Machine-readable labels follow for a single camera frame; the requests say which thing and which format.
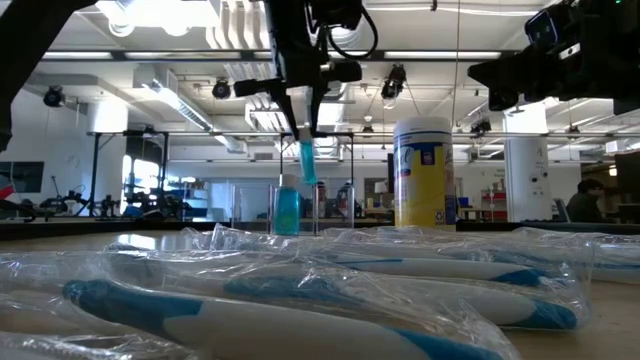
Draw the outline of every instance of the cable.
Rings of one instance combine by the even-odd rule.
[[[11,169],[9,169],[9,180],[11,180],[11,186],[13,186],[13,191],[16,193],[16,195],[18,195],[18,199],[20,199],[20,203],[22,204],[22,195],[20,195],[20,192],[18,191],[18,188],[16,188],[16,184],[15,182],[13,182],[13,165],[15,164],[15,162],[11,162]]]
[[[333,34],[331,34],[331,29],[327,29],[327,37],[329,39],[329,43],[331,43],[331,46],[333,47],[333,49],[338,54],[342,55],[345,59],[351,59],[351,60],[366,59],[369,56],[371,56],[371,54],[373,54],[373,52],[376,51],[376,49],[378,48],[378,40],[379,40],[378,28],[376,27],[376,24],[373,22],[371,15],[369,15],[369,12],[367,11],[367,9],[364,8],[364,6],[362,6],[362,16],[364,16],[365,20],[367,20],[367,22],[369,23],[369,26],[371,27],[371,31],[373,32],[373,45],[371,45],[371,48],[365,54],[352,55],[342,50],[338,46],[338,44],[336,44],[335,40],[333,40]]]
[[[458,64],[460,63],[460,2],[458,0],[458,31],[456,32],[456,71],[453,75],[453,106],[451,107],[451,128],[456,116],[456,95],[458,92]]]
[[[420,109],[418,109],[418,104],[416,103],[416,98],[413,97],[413,92],[411,91],[411,86],[409,86],[409,80],[405,80],[405,82],[407,83],[407,90],[409,90],[409,95],[411,95],[411,101],[413,101],[413,106],[416,107],[416,112],[418,113],[418,116],[420,116]]]

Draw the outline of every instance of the white column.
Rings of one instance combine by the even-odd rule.
[[[546,133],[546,109],[542,102],[504,112],[509,133]],[[549,220],[551,186],[547,139],[511,138],[505,141],[507,211],[510,222]]]
[[[94,132],[122,132],[127,129],[129,109],[119,100],[103,101],[89,104],[87,113],[90,129]],[[122,159],[126,153],[127,140],[121,135],[111,138],[102,135],[100,144],[105,144],[98,154],[98,172],[96,176],[95,200],[103,200],[111,195],[113,199],[120,199],[122,192]]]

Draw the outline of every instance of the ceiling light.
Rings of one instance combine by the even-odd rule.
[[[45,60],[52,59],[83,59],[83,60],[110,60],[113,59],[110,52],[88,52],[88,51],[48,51],[42,57]]]
[[[237,51],[127,51],[124,55],[133,60],[199,60],[199,59],[240,59]]]
[[[136,27],[160,27],[167,34],[182,36],[192,27],[215,27],[218,12],[209,1],[134,0],[98,1],[96,7],[109,19],[115,36],[130,35]]]
[[[174,162],[174,163],[205,163],[207,162],[207,160],[168,160],[169,162]]]
[[[498,51],[386,51],[385,59],[497,59],[501,55]]]
[[[256,59],[271,59],[270,51],[256,51],[253,53],[253,57]]]
[[[367,53],[366,51],[349,51],[349,50],[347,50],[347,54],[353,55],[353,56],[362,56],[362,55],[364,55],[366,53]],[[337,51],[329,51],[329,56],[334,58],[334,59],[343,59],[344,58],[344,56],[340,55]]]

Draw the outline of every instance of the spotlight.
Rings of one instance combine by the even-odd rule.
[[[491,121],[487,118],[483,118],[471,125],[471,132],[473,134],[484,134],[491,131]]]
[[[213,86],[211,92],[213,97],[218,100],[225,100],[231,96],[231,87],[229,86],[229,80],[226,78],[216,79],[216,84]]]
[[[373,133],[373,126],[371,125],[365,125],[362,127],[362,132],[363,133]],[[363,136],[363,138],[365,139],[370,139],[371,136]]]
[[[404,71],[402,64],[393,65],[387,80],[382,86],[380,96],[385,100],[393,100],[397,98],[404,89],[402,84],[407,81],[407,72]]]
[[[567,134],[580,134],[580,129],[577,125],[571,125],[567,129]],[[569,136],[569,140],[576,140],[578,136]]]
[[[44,104],[48,107],[62,107],[66,101],[66,96],[62,93],[62,86],[54,85],[49,86],[49,91],[44,94],[44,98],[42,99]]]

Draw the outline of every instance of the desk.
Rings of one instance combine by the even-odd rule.
[[[141,231],[6,241],[0,242],[0,252],[101,250],[115,241],[157,250],[185,246],[178,231]],[[594,283],[591,298],[591,321],[575,333],[514,330],[505,333],[525,360],[637,359],[640,286]]]

